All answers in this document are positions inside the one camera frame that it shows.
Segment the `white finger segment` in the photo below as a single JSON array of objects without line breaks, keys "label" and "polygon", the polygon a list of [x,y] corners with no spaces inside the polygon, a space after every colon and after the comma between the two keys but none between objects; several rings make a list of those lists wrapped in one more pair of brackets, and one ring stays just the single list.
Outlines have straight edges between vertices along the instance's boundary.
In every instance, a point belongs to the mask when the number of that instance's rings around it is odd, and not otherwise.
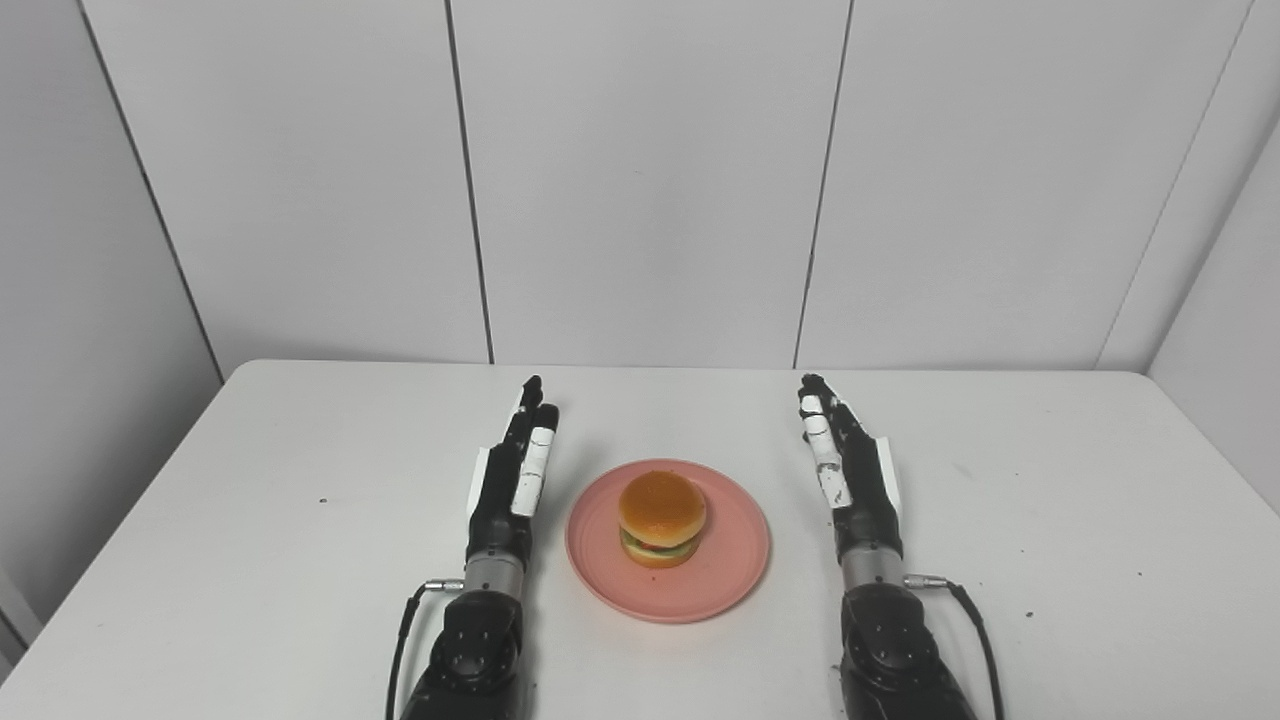
[{"label": "white finger segment", "polygon": [[831,436],[831,425],[822,414],[822,401],[815,395],[806,395],[800,398],[800,410],[804,411],[804,432],[809,438],[809,450],[813,451],[822,495],[827,497],[827,505],[832,510],[849,507],[852,500],[845,482],[844,462],[836,448],[836,438]]},{"label": "white finger segment", "polygon": [[897,487],[897,470],[893,469],[893,454],[888,448],[888,438],[876,438],[876,454],[881,460],[881,477],[884,478],[884,495],[888,496],[899,521],[902,519],[902,496]]},{"label": "white finger segment", "polygon": [[543,497],[543,480],[547,474],[547,459],[552,454],[552,441],[556,439],[556,430],[550,428],[534,428],[529,436],[529,450],[525,451],[525,461],[520,464],[520,480],[516,483],[516,495],[511,498],[511,512],[532,518],[538,511],[538,501]]},{"label": "white finger segment", "polygon": [[484,487],[484,474],[489,469],[489,448],[476,451],[476,464],[471,470],[471,489],[467,491],[467,538],[471,537],[471,514],[480,505],[480,488]]}]

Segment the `black cable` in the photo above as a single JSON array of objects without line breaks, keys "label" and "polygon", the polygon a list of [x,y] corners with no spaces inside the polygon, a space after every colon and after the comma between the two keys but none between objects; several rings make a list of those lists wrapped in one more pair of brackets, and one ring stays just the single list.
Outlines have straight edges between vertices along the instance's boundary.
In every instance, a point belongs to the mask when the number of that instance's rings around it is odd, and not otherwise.
[{"label": "black cable", "polygon": [[399,665],[404,657],[404,643],[408,641],[410,628],[413,626],[413,618],[417,615],[417,606],[422,602],[425,592],[426,584],[424,583],[404,602],[404,616],[401,618],[399,637],[396,638],[396,653],[392,656],[392,680],[387,687],[387,720],[396,720],[396,685],[399,680]]},{"label": "black cable", "polygon": [[947,580],[947,589],[951,591],[951,596],[956,598],[956,602],[964,607],[965,614],[969,615],[969,620],[973,620],[973,626],[978,630],[978,641],[982,642],[982,653],[987,657],[987,678],[991,679],[991,701],[996,710],[996,720],[1005,720],[1005,702],[1000,696],[1000,676],[996,674],[996,653],[991,650],[991,639],[987,637],[987,626],[982,621],[982,612],[978,612],[978,606],[974,605],[973,598],[964,589],[964,585],[957,585],[951,580]]}]

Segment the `burger patty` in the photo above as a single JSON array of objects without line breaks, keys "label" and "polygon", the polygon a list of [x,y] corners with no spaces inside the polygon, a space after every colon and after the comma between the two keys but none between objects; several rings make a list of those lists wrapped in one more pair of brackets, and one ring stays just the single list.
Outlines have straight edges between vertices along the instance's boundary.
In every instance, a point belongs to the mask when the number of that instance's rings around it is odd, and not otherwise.
[{"label": "burger patty", "polygon": [[698,536],[694,536],[694,537],[686,539],[685,542],[682,542],[680,544],[676,544],[676,546],[672,546],[672,547],[662,547],[659,544],[649,544],[649,543],[646,543],[646,542],[636,538],[635,536],[632,536],[631,533],[626,532],[622,528],[618,528],[618,533],[622,534],[622,542],[623,542],[623,544],[630,544],[630,546],[634,546],[634,547],[639,547],[640,550],[643,550],[643,551],[645,551],[645,552],[648,552],[650,555],[658,555],[658,556],[662,556],[662,557],[677,557],[680,555],[684,555],[684,553],[689,552],[696,544],[696,542],[698,542]]}]

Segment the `white wall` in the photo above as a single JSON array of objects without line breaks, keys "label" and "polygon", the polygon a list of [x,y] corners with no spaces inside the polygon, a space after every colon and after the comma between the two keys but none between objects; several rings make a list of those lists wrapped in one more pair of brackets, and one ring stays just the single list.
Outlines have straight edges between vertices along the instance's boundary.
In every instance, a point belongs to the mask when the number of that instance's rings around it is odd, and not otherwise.
[{"label": "white wall", "polygon": [[0,4],[0,568],[47,618],[218,388],[74,0]]},{"label": "white wall", "polygon": [[[86,3],[224,369],[485,359],[443,0]],[[1277,9],[457,3],[495,357],[1144,370]]]},{"label": "white wall", "polygon": [[486,360],[440,1],[84,6],[224,373]]},{"label": "white wall", "polygon": [[0,660],[10,666],[26,653],[45,629],[27,602],[27,596],[14,584],[4,568],[0,568]]},{"label": "white wall", "polygon": [[1249,4],[856,3],[800,364],[1093,368]]},{"label": "white wall", "polygon": [[1151,377],[1280,511],[1280,128],[1258,158]]},{"label": "white wall", "polygon": [[456,3],[499,363],[791,364],[847,10]]}]

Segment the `robotic hand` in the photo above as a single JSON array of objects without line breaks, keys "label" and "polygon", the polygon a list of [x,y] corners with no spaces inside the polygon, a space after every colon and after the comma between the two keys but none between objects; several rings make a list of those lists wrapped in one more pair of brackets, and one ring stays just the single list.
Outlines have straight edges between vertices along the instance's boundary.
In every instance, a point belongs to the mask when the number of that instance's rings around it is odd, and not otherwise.
[{"label": "robotic hand", "polygon": [[559,420],[556,406],[541,401],[541,378],[534,375],[525,383],[502,442],[481,451],[476,474],[484,479],[468,524],[465,579],[426,583],[410,598],[392,669],[388,719],[394,715],[408,626],[422,592],[431,589],[462,594],[445,607],[430,664],[401,717],[520,720],[525,715],[521,588],[532,550],[531,519]]},{"label": "robotic hand", "polygon": [[[818,482],[831,505],[836,560],[845,580],[840,682],[850,720],[975,720],[924,625],[908,587],[948,587],[970,611],[983,650],[989,644],[964,588],[945,578],[906,575],[899,534],[897,483],[884,438],[872,438],[819,375],[805,375],[800,416]],[[996,716],[1002,717],[995,665]]]}]

